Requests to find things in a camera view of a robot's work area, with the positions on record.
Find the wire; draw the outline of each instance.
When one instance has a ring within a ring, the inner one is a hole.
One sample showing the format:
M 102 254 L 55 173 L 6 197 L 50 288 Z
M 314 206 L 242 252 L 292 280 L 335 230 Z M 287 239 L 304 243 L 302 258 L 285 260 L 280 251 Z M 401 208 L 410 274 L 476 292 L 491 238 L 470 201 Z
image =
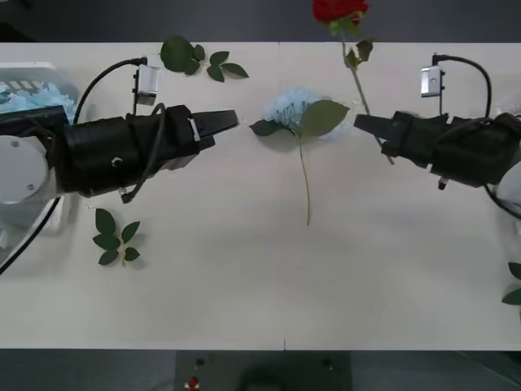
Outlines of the wire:
M 437 65 L 440 61 L 455 61 L 457 63 L 463 63 L 470 65 L 471 67 L 476 68 L 483 75 L 485 82 L 487 83 L 487 106 L 485 108 L 485 117 L 490 116 L 490 107 L 492 106 L 492 82 L 490 81 L 490 76 L 487 71 L 470 59 L 464 59 L 463 57 L 457 57 L 455 55 L 433 55 L 432 56 L 432 65 Z
M 487 83 L 487 106 L 485 108 L 485 118 L 489 118 L 490 117 L 490 107 L 492 105 L 492 82 L 490 81 L 490 76 L 488 75 L 487 71 L 485 71 L 485 69 L 481 65 L 476 63 L 475 61 L 472 61 L 470 59 L 464 59 L 463 57 L 457 57 L 454 55 L 433 55 L 432 56 L 433 65 L 437 65 L 438 62 L 440 62 L 440 61 L 456 61 L 459 63 L 468 64 L 481 72 L 481 74 L 483 75 L 483 77 L 485 79 L 485 82 Z M 510 210 L 508 208 L 508 206 L 506 206 L 505 203 L 503 203 L 499 198 L 497 198 L 497 195 L 493 189 L 491 189 L 488 185 L 484 185 L 484 189 L 487 192 L 488 197 L 493 201 L 494 204 L 496 204 L 496 206 L 498 208 L 504 210 L 510 216 L 521 220 L 521 214 L 516 213 L 513 210 Z
M 90 92 L 98 84 L 98 82 L 103 79 L 106 75 L 108 75 L 110 72 L 115 71 L 118 68 L 124 67 L 125 65 L 141 65 L 146 64 L 147 58 L 142 57 L 140 59 L 125 59 L 123 61 L 120 61 L 119 63 L 115 63 L 114 65 L 111 65 L 107 69 L 105 69 L 103 72 L 101 72 L 87 87 L 85 92 L 83 93 L 83 96 L 81 96 L 80 102 L 78 103 L 78 107 L 76 110 L 76 114 L 74 115 L 74 121 L 72 122 L 73 125 L 78 123 L 78 120 L 80 119 L 80 112 L 83 108 L 83 105 L 85 104 L 85 101 L 87 100 L 87 97 L 89 96 Z
M 142 57 L 140 59 L 126 59 L 124 61 L 120 61 L 119 63 L 116 63 L 116 64 L 108 67 L 103 72 L 101 72 L 89 84 L 89 86 L 87 87 L 87 89 L 85 90 L 83 95 L 81 96 L 81 99 L 80 99 L 80 102 L 78 103 L 78 106 L 77 106 L 77 109 L 76 109 L 76 114 L 74 115 L 74 120 L 72 121 L 72 124 L 76 125 L 78 123 L 78 120 L 80 119 L 81 109 L 85 105 L 85 101 L 87 100 L 87 97 L 89 96 L 89 94 L 92 91 L 92 89 L 94 88 L 94 86 L 96 86 L 96 84 L 98 84 L 98 82 L 101 79 L 103 79 L 110 72 L 112 72 L 112 71 L 114 71 L 114 70 L 116 70 L 118 68 L 121 68 L 121 67 L 123 67 L 125 65 L 140 65 L 140 64 L 146 64 L 146 63 L 147 63 L 147 58 L 146 57 Z M 37 128 L 41 127 L 42 129 L 45 129 L 38 123 L 37 123 L 36 127 Z M 11 254 L 7 258 L 6 261 L 4 261 L 2 263 L 2 265 L 0 266 L 0 275 L 2 275 L 9 268 L 9 266 L 11 266 L 16 261 L 16 259 L 18 259 L 18 257 L 25 251 L 25 249 L 33 242 L 34 238 L 36 238 L 38 236 L 38 234 L 42 231 L 43 227 L 46 226 L 47 222 L 50 219 L 50 216 L 55 211 L 56 206 L 58 206 L 58 203 L 59 203 L 60 200 L 61 200 L 61 196 L 56 197 L 54 199 L 54 201 L 52 202 L 52 204 L 49 207 L 49 210 L 47 210 L 47 213 L 44 216 L 44 218 L 42 219 L 42 221 L 40 222 L 40 224 L 38 224 L 38 226 L 34 229 L 34 231 L 31 233 L 31 235 L 18 247 L 18 249 L 13 254 Z
M 443 91 L 440 91 L 440 115 L 443 116 Z
M 166 107 L 164 106 L 164 104 L 159 103 L 157 106 L 155 106 L 154 110 L 152 111 L 152 116 L 156 115 L 159 110 L 161 110 L 160 123 L 157 129 L 157 134 L 155 136 L 154 145 L 152 146 L 150 155 L 148 157 L 147 167 L 145 168 L 143 174 L 136 183 L 135 188 L 130 193 L 121 196 L 121 199 L 123 200 L 124 204 L 128 204 L 138 194 L 139 190 L 141 190 L 143 186 L 143 183 L 145 183 L 145 181 L 150 176 L 151 171 L 154 168 L 155 161 L 157 160 L 157 154 L 160 149 L 161 139 L 163 137 L 164 126 L 166 123 Z
M 496 193 L 490 187 L 488 187 L 488 185 L 485 185 L 484 188 L 485 188 L 485 191 L 487 192 L 488 196 L 490 197 L 490 199 L 494 202 L 494 204 L 496 204 L 499 208 L 503 209 L 510 216 L 521 220 L 521 214 L 508 209 L 508 207 L 505 204 L 503 204 L 503 202 L 501 202 L 501 200 L 499 198 L 497 198 Z
M 59 200 L 61 197 L 55 198 L 52 205 L 49 207 L 45 217 L 40 221 L 40 224 L 34 229 L 31 235 L 23 242 L 18 249 L 13 253 L 4 263 L 0 266 L 0 275 L 5 272 L 9 266 L 11 266 L 14 261 L 25 251 L 25 249 L 33 242 L 34 238 L 38 236 L 38 234 L 42 231 L 43 227 L 46 226 L 47 222 L 50 219 L 50 215 L 55 211 L 56 206 L 58 206 Z

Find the red rose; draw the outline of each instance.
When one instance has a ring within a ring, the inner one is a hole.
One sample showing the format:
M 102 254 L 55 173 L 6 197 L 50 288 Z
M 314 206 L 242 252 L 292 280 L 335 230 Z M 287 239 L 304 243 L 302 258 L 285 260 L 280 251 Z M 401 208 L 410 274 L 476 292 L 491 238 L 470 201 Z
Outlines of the red rose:
M 351 15 L 353 12 L 366 12 L 369 6 L 366 0 L 313 0 L 313 14 L 322 23 L 329 24 L 334 20 Z

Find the flower stem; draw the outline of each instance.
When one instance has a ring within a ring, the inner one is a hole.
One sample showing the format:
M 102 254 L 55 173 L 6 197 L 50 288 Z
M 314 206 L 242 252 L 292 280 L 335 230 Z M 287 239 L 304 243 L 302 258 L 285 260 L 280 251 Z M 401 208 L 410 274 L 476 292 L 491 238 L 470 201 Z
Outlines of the flower stem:
M 348 49 L 347 49 L 347 44 L 345 41 L 344 29 L 340 29 L 340 38 L 342 39 L 342 55 L 344 58 L 344 64 L 346 67 L 351 69 L 352 77 L 355 79 L 355 83 L 357 84 L 358 93 L 360 94 L 360 97 L 361 97 L 361 102 L 364 105 L 364 108 L 366 109 L 367 115 L 370 116 L 371 112 L 369 110 L 369 104 L 367 104 L 366 95 L 364 94 L 364 90 L 361 88 L 360 78 L 358 78 L 357 69 L 352 67 L 351 64 L 348 62 Z M 378 145 L 380 147 L 382 147 L 382 141 L 376 136 L 374 136 L 374 138 L 378 142 Z M 389 163 L 391 163 L 391 165 L 394 165 L 394 161 L 391 159 L 391 157 L 387 156 L 387 160 L 389 160 Z
M 304 156 L 302 155 L 302 140 L 299 140 L 299 150 L 300 150 L 300 161 L 302 162 L 302 170 L 304 171 L 304 178 L 306 180 L 306 191 L 308 192 L 308 226 L 311 222 L 311 197 L 309 195 L 309 182 L 308 182 L 308 173 L 306 172 L 306 165 L 304 164 Z
M 125 264 L 125 245 L 123 244 L 123 239 L 120 237 L 120 244 L 121 244 L 121 265 L 123 265 L 123 267 L 126 267 L 126 264 Z

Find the table surface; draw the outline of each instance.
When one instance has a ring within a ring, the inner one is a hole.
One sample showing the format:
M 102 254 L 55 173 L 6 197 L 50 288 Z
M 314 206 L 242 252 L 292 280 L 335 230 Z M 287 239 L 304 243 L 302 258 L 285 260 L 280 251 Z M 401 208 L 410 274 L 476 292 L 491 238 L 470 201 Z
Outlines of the table surface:
M 298 150 L 247 127 L 265 103 L 306 86 L 349 105 L 356 97 L 334 43 L 213 43 L 251 78 L 225 84 L 165 72 L 158 101 L 193 112 L 234 108 L 241 126 L 186 168 L 160 173 L 131 204 L 81 199 L 56 238 L 40 237 L 0 278 L 0 347 L 137 349 L 521 349 L 519 309 L 501 303 L 519 254 L 512 221 L 484 191 L 398 160 L 368 134 Z M 160 44 L 2 44 L 0 61 L 50 61 L 80 89 L 121 59 Z M 419 69 L 433 52 L 471 58 L 494 98 L 521 81 L 515 44 L 379 43 L 360 76 L 374 114 L 437 113 L 420 99 Z M 447 64 L 444 106 L 480 116 L 481 76 Z M 89 118 L 131 107 L 132 68 L 90 97 Z M 141 108 L 141 113 L 149 112 Z M 142 261 L 98 265 L 95 208 L 141 221 Z

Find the red button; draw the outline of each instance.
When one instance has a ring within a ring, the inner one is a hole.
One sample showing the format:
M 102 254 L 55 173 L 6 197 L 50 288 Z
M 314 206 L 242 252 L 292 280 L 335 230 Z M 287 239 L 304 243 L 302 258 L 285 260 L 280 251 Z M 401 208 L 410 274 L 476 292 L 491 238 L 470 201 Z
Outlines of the red button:
M 190 387 L 190 389 L 195 389 L 195 387 L 197 387 L 197 384 L 199 384 L 199 381 L 197 380 L 197 378 L 192 377 L 190 379 L 190 381 L 188 382 L 188 387 Z

